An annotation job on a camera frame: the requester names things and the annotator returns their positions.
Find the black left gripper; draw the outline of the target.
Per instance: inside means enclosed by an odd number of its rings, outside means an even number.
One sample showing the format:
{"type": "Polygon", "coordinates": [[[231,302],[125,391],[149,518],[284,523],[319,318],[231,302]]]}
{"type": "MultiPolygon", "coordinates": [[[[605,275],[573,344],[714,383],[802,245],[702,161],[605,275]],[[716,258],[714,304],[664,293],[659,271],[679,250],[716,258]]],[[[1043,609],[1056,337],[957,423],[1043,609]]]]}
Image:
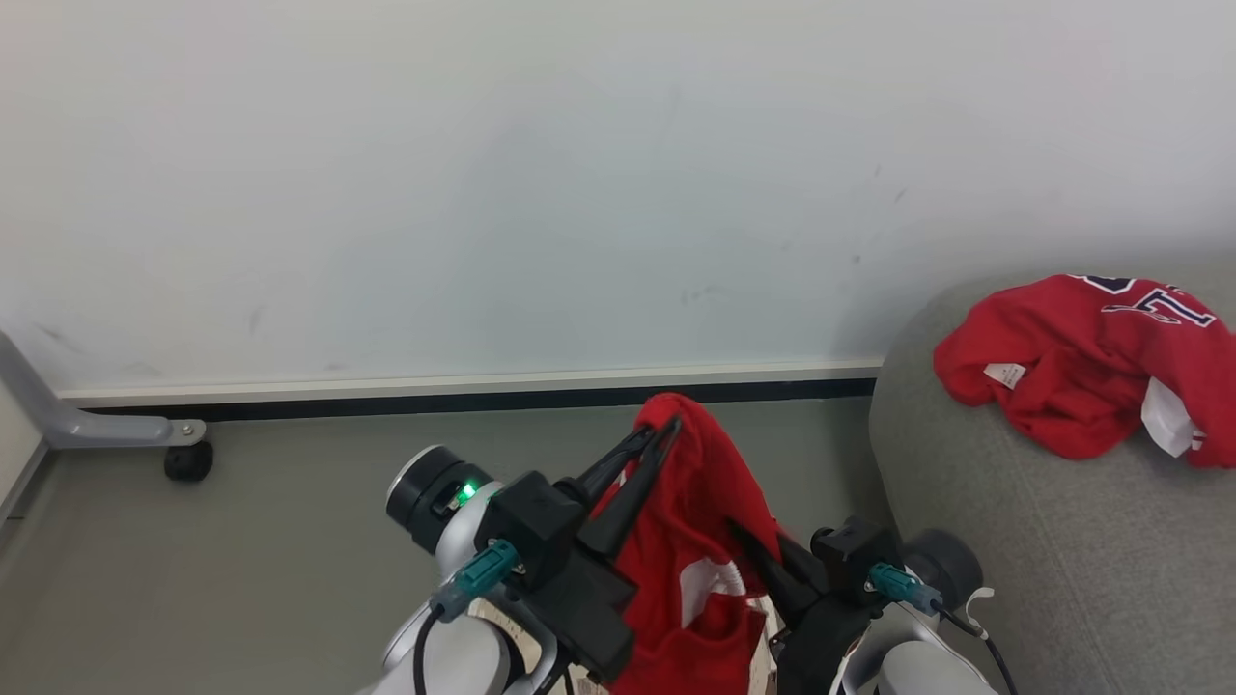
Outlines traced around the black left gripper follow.
{"type": "MultiPolygon", "coordinates": [[[[577,479],[556,481],[555,488],[583,510],[597,510],[627,466],[635,463],[634,471],[624,474],[623,484],[578,533],[583,548],[595,556],[604,561],[618,558],[682,427],[681,418],[674,416],[659,429],[632,432],[577,479]]],[[[624,612],[637,586],[604,561],[571,549],[560,571],[527,591],[527,603],[576,663],[597,681],[614,683],[634,654],[635,634],[624,612]]]]}

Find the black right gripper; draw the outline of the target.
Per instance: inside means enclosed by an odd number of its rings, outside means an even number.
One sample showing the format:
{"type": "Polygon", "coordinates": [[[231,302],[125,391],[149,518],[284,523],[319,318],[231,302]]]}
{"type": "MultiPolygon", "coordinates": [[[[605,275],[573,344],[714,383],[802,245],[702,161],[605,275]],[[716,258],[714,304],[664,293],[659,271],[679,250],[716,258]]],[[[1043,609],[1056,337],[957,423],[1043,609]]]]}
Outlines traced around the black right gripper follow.
{"type": "Polygon", "coordinates": [[[737,519],[729,531],[784,621],[777,695],[838,695],[843,662],[875,617],[874,591],[831,591],[823,563],[780,529],[771,542],[737,519]]]}

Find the red garment with white patch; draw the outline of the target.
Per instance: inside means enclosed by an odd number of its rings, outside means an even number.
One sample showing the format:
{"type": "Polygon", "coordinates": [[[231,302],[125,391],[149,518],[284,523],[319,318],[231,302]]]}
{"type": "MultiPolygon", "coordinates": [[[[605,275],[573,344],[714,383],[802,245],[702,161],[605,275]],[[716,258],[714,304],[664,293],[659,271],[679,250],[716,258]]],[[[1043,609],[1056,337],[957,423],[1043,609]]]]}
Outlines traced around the red garment with white patch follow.
{"type": "Polygon", "coordinates": [[[733,526],[774,558],[777,519],[742,453],[705,408],[660,393],[637,413],[638,430],[680,429],[617,559],[637,585],[624,611],[635,643],[609,695],[747,695],[768,615],[764,582],[733,526]]]}

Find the red jersey with navy print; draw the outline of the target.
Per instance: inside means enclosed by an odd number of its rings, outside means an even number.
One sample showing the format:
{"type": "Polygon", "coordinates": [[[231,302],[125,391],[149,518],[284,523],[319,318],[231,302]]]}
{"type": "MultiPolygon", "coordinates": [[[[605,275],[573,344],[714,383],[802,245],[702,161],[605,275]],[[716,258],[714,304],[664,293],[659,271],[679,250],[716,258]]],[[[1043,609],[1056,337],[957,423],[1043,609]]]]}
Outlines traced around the red jersey with navy print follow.
{"type": "Polygon", "coordinates": [[[941,340],[933,370],[1060,458],[1145,430],[1170,458],[1236,469],[1236,334],[1169,283],[1054,275],[1000,291],[941,340]]]}

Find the beige perforated plastic laundry basket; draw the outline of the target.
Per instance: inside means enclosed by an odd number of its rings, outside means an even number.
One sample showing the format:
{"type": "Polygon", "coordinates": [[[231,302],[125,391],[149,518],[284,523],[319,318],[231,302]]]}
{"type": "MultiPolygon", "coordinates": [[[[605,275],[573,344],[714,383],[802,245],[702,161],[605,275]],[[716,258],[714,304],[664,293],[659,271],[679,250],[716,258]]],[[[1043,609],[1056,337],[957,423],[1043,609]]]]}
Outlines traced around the beige perforated plastic laundry basket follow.
{"type": "MultiPolygon", "coordinates": [[[[765,616],[761,637],[750,662],[747,695],[777,695],[777,667],[775,659],[772,659],[770,643],[777,629],[782,628],[782,623],[777,620],[777,613],[772,610],[772,602],[769,599],[750,599],[747,606],[765,616]]],[[[531,636],[528,636],[520,625],[517,625],[514,620],[509,620],[493,603],[486,602],[485,599],[476,599],[468,606],[467,615],[475,617],[475,620],[489,620],[492,625],[503,629],[514,642],[514,652],[519,654],[514,659],[515,665],[522,663],[525,670],[531,670],[536,665],[540,654],[543,654],[543,647],[531,636]]],[[[611,695],[604,686],[590,681],[583,667],[569,667],[569,676],[571,676],[575,695],[611,695]]]]}

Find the white baseboard strip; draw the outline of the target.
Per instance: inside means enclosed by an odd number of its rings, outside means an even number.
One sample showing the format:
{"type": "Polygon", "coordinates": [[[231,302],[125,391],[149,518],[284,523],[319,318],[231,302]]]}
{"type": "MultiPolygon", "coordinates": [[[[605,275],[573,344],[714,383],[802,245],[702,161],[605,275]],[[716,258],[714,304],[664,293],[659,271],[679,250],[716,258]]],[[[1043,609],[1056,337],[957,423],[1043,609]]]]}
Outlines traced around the white baseboard strip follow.
{"type": "Polygon", "coordinates": [[[660,391],[686,393],[701,402],[848,399],[870,393],[880,369],[883,359],[875,357],[566,373],[157,385],[57,393],[70,404],[108,414],[279,420],[640,404],[660,391]]]}

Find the grey fabric sofa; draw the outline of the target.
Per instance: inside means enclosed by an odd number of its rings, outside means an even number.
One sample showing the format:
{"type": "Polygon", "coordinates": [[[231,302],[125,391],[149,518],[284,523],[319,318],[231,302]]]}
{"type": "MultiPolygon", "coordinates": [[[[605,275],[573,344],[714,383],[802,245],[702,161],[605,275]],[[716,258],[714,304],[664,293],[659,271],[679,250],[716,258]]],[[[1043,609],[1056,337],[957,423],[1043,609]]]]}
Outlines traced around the grey fabric sofa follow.
{"type": "Polygon", "coordinates": [[[971,615],[1020,695],[1236,695],[1236,470],[1195,469],[1145,434],[1069,461],[997,406],[950,399],[936,344],[1027,273],[929,296],[885,356],[869,417],[904,537],[962,537],[995,594],[971,615]]]}

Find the black caster wheel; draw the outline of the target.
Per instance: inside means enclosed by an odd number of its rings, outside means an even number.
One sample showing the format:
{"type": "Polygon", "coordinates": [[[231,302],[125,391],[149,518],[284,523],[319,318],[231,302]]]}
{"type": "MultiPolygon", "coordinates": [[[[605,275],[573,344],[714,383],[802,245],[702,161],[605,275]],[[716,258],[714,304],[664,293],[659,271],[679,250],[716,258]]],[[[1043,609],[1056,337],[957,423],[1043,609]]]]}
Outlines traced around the black caster wheel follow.
{"type": "Polygon", "coordinates": [[[177,484],[199,484],[213,470],[211,441],[198,441],[189,446],[169,446],[163,459],[167,479],[177,484]]]}

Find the grey metal stand leg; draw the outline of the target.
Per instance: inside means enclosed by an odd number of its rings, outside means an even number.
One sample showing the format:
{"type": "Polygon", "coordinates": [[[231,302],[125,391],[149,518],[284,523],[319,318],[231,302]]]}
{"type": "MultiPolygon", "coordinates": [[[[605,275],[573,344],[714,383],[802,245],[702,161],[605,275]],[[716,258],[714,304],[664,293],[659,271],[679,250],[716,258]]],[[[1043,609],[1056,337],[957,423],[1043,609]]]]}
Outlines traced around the grey metal stand leg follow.
{"type": "Polygon", "coordinates": [[[35,366],[19,351],[14,340],[2,331],[0,331],[0,382],[54,449],[179,450],[208,443],[208,428],[203,420],[98,414],[59,399],[43,378],[40,378],[40,373],[36,373],[35,366]]]}

